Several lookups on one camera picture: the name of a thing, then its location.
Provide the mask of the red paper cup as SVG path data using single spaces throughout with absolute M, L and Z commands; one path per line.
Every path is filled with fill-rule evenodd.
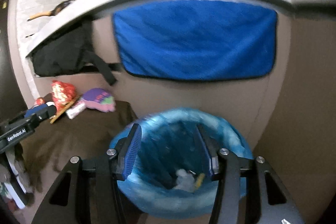
M 39 97 L 39 98 L 37 98 L 37 99 L 35 100 L 34 105 L 35 105 L 35 106 L 40 106 L 40 105 L 43 105 L 43 104 L 45 104 L 45 103 L 46 103 L 46 102 L 45 102 L 44 98 Z

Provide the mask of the yellow snack package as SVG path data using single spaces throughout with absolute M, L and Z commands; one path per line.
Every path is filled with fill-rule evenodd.
M 80 98 L 80 95 L 74 97 L 70 102 L 65 104 L 56 114 L 50 119 L 50 124 L 53 124 L 57 119 L 59 119 L 75 102 Z

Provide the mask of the purple eggplant sponge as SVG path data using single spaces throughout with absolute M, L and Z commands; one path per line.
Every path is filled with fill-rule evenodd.
M 114 112 L 116 109 L 114 97 L 110 92 L 102 88 L 90 89 L 82 95 L 81 99 L 89 109 L 105 113 Z

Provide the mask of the crumpled trash in bin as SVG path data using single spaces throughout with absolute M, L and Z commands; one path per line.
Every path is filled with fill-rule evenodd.
M 198 190 L 202 186 L 206 178 L 206 175 L 204 173 L 196 174 L 191 170 L 186 171 L 184 169 L 177 170 L 175 174 L 177 176 L 177 179 L 174 189 L 182 190 L 189 193 L 193 193 Z

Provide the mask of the blue-lined trash bin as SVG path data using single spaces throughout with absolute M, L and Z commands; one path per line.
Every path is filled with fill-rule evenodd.
M 205 156 L 194 138 L 197 124 L 219 147 L 253 159 L 248 143 L 228 121 L 197 109 L 170 109 L 136 123 L 142 129 L 141 146 L 132 173 L 118 182 L 118 188 L 139 210 L 155 217 L 187 219 L 212 212 L 218 182 L 205 178 L 193 193 L 175 188 L 177 170 L 207 172 Z

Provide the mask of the red plastic bag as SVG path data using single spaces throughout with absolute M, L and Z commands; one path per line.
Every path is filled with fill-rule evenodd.
M 70 83 L 61 81 L 52 81 L 52 100 L 56 106 L 57 112 L 63 109 L 77 95 L 76 88 Z

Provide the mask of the white tissue pack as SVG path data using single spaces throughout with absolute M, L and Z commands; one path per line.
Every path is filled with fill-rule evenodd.
M 82 113 L 86 109 L 86 105 L 83 101 L 79 101 L 72 105 L 67 111 L 66 115 L 69 119 L 74 119 L 80 113 Z

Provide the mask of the black hanging bag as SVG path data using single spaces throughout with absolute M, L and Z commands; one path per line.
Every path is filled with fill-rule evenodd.
M 117 79 L 112 68 L 93 45 L 93 23 L 83 20 L 60 34 L 52 35 L 30 54 L 34 73 L 39 77 L 76 75 L 89 72 L 94 67 L 108 85 Z

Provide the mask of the blue hanging cloth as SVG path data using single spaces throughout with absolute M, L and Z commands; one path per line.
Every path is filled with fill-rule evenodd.
M 116 11 L 114 38 L 132 76 L 229 81 L 269 74 L 276 61 L 277 12 L 241 2 L 155 1 Z

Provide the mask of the orange-handled utensil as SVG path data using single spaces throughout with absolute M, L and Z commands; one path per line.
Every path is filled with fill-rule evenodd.
M 34 14 L 32 16 L 30 16 L 27 21 L 32 21 L 34 19 L 40 18 L 40 17 L 44 17 L 44 16 L 55 16 L 57 15 L 60 11 L 64 10 L 67 6 L 69 6 L 70 4 L 72 4 L 74 1 L 76 0 L 66 0 L 66 1 L 62 1 L 60 2 L 57 6 L 55 6 L 52 10 L 50 11 L 44 11 L 44 12 L 40 12 L 37 14 Z

